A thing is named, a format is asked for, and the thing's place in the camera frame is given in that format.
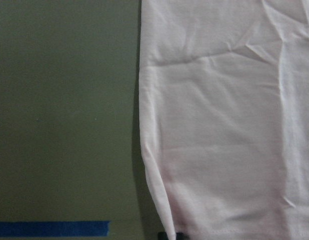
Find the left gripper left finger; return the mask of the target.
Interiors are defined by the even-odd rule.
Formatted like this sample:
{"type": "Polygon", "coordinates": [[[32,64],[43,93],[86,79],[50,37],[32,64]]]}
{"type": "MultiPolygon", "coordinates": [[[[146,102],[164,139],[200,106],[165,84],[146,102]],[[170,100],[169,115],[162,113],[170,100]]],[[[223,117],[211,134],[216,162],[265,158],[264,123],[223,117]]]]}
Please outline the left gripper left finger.
{"type": "Polygon", "coordinates": [[[158,232],[157,240],[168,240],[168,235],[166,232],[158,232]]]}

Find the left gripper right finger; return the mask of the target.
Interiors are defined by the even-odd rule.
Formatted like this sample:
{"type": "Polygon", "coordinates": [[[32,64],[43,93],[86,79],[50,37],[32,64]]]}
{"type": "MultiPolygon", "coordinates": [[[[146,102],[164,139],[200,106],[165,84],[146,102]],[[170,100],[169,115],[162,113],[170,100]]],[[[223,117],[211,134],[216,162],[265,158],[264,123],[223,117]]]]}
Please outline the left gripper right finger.
{"type": "Polygon", "coordinates": [[[184,240],[185,239],[185,235],[183,232],[177,232],[176,233],[176,240],[184,240]]]}

